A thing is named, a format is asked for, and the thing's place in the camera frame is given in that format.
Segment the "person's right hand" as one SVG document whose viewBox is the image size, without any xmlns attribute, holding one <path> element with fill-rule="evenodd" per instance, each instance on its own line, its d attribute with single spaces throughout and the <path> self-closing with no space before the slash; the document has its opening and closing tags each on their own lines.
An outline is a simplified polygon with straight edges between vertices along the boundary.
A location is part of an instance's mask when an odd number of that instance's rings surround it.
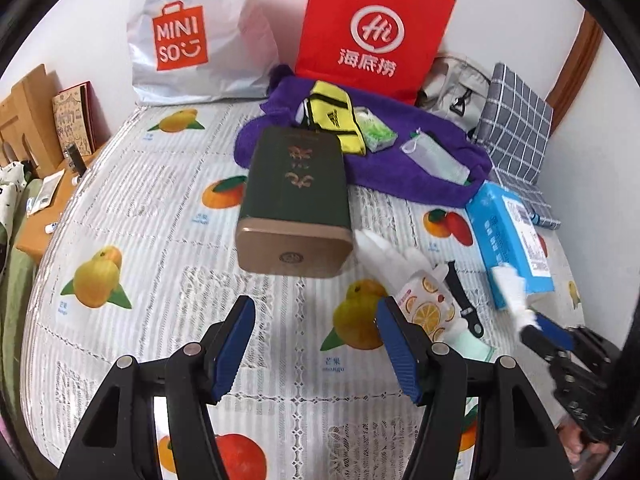
<svg viewBox="0 0 640 480">
<path fill-rule="evenodd" d="M 582 442 L 582 430 L 570 416 L 564 416 L 559 425 L 556 426 L 556 433 L 565 450 L 568 461 L 572 466 L 576 466 L 582 459 L 582 454 L 588 451 L 591 455 L 602 456 L 610 452 L 610 447 L 604 442 Z"/>
</svg>

